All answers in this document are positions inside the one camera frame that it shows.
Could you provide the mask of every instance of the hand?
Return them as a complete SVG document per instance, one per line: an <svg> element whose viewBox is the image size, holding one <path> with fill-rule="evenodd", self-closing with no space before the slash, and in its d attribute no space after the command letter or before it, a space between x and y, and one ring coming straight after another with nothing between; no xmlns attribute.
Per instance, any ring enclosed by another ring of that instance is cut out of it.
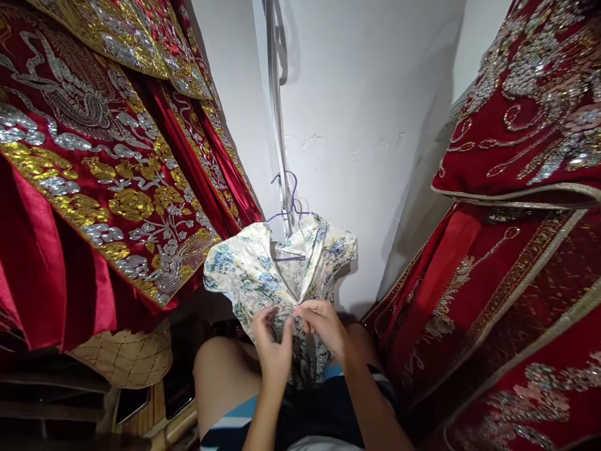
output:
<svg viewBox="0 0 601 451"><path fill-rule="evenodd" d="M330 301L304 301L296 307L294 317L302 318L305 333L317 332L340 362L345 359L350 338Z"/></svg>
<svg viewBox="0 0 601 451"><path fill-rule="evenodd" d="M272 320L276 311L276 306L261 310L252 320L251 328L255 335L255 347L259 354L263 385L283 392L292 366L293 325L292 318L288 318L284 325L282 343L275 343L272 339Z"/></svg>

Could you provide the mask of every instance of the floral qipao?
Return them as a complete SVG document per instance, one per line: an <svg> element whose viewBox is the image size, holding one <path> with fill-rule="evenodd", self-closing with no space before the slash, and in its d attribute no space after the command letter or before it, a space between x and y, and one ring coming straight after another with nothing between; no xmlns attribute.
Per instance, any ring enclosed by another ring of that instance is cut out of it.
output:
<svg viewBox="0 0 601 451"><path fill-rule="evenodd" d="M334 301L334 282L342 266L357 257L357 239L316 214L303 218L285 244L276 244L275 258L304 256L304 260L275 261L271 232L256 222L235 237L213 246L205 263L205 287L224 293L244 331L254 340L250 324L261 309L277 305L275 339L281 339L286 318L306 299ZM290 383L297 387L323 381L332 356L318 335L294 330Z"/></svg>

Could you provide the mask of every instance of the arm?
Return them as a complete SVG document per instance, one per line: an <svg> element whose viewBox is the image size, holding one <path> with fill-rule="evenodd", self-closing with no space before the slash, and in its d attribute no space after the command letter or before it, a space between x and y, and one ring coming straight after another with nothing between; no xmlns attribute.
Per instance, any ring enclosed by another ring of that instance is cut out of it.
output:
<svg viewBox="0 0 601 451"><path fill-rule="evenodd" d="M348 334L341 365L367 451L410 451L411 442L374 381L367 364L355 352Z"/></svg>
<svg viewBox="0 0 601 451"><path fill-rule="evenodd" d="M242 451L273 450L275 445L275 426L282 405L284 391L269 388L263 384L257 398L257 408L250 423L249 432Z"/></svg>
<svg viewBox="0 0 601 451"><path fill-rule="evenodd" d="M292 318L286 320L282 343L274 343L271 327L276 311L271 306L252 320L255 347L261 364L261 389L242 451L273 451L275 427L292 365Z"/></svg>
<svg viewBox="0 0 601 451"><path fill-rule="evenodd" d="M304 301L294 312L306 333L318 333L342 365L352 407L367 451L411 451L413 446L393 410L355 350L351 337L328 301Z"/></svg>

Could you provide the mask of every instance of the hanger hook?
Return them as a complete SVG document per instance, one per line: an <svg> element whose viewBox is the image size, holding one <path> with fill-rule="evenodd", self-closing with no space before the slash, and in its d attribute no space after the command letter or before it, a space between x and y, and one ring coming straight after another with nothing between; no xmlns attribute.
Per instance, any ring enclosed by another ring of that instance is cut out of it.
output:
<svg viewBox="0 0 601 451"><path fill-rule="evenodd" d="M290 197L290 212L292 212L292 206L294 205L294 194L296 193L296 187L299 185L299 179L296 177L296 174L292 171L285 170L288 174L292 174L294 177L294 188L292 188L292 196ZM281 177L282 173L278 172L275 177L271 180L271 184L275 182L278 177Z"/></svg>

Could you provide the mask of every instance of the leg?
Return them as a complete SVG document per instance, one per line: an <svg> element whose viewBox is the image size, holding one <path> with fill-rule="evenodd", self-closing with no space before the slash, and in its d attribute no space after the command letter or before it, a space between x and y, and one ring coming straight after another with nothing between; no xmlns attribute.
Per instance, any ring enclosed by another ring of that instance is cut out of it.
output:
<svg viewBox="0 0 601 451"><path fill-rule="evenodd" d="M346 331L351 337L355 349L357 349L359 355L363 357L365 363L375 366L378 371L384 374L382 364L376 353L376 345L369 332L367 332L367 329L359 323L354 323L346 326ZM336 363L338 362L334 359L332 365L335 365Z"/></svg>
<svg viewBox="0 0 601 451"><path fill-rule="evenodd" d="M253 347L214 337L196 354L194 384L201 439L226 413L259 394L261 376L251 369L243 346Z"/></svg>

